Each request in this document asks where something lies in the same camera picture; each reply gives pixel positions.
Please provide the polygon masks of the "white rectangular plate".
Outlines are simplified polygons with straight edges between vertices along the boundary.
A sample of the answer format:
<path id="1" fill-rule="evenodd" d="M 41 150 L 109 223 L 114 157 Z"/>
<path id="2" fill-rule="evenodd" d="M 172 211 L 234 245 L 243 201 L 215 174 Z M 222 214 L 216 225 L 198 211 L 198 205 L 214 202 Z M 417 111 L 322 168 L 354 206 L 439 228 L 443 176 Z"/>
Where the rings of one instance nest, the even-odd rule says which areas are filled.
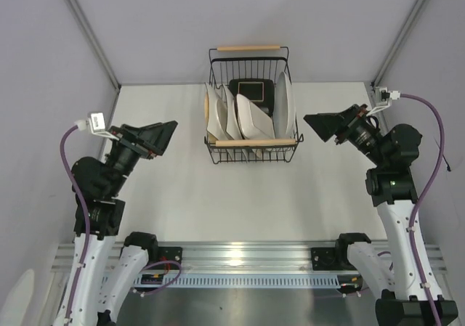
<path id="1" fill-rule="evenodd" d="M 236 96 L 237 118 L 245 139 L 274 139 L 272 119 L 252 101 L 238 94 Z"/>

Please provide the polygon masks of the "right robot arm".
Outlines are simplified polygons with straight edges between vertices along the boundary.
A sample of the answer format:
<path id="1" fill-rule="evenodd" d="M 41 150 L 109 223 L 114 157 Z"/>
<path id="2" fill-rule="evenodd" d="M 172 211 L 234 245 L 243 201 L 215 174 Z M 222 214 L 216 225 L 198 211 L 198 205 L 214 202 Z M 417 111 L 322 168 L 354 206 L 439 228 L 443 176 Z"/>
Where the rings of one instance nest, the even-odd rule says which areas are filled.
<path id="1" fill-rule="evenodd" d="M 376 297 L 379 325 L 449 325 L 458 318 L 458 307 L 444 297 L 432 272 L 410 170 L 422 135 L 408 124 L 382 134 L 369 115 L 366 105 L 353 105 L 340 113 L 304 117 L 324 142 L 350 142 L 375 165 L 366 172 L 365 186 L 386 232 L 392 264 L 381 260 L 363 233 L 341 234 L 336 258 L 356 268 Z"/>

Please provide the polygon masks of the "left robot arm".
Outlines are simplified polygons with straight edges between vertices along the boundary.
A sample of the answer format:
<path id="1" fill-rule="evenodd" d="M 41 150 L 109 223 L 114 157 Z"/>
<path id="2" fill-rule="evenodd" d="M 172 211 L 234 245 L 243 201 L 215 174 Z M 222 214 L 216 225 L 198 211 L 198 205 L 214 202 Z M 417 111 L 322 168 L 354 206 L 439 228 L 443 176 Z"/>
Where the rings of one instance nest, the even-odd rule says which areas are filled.
<path id="1" fill-rule="evenodd" d="M 155 235 L 132 232 L 124 240 L 109 278 L 104 278 L 124 214 L 125 202 L 118 195 L 139 160 L 164 154 L 177 126 L 176 121 L 168 121 L 107 128 L 100 114 L 92 114 L 65 132 L 60 157 L 72 183 L 77 209 L 73 263 L 55 325 L 116 325 L 126 296 L 138 291 L 134 281 L 140 273 L 156 267 L 181 273 L 179 259 L 160 259 Z M 65 143 L 74 131 L 88 131 L 110 140 L 105 160 L 84 157 L 70 165 Z"/>

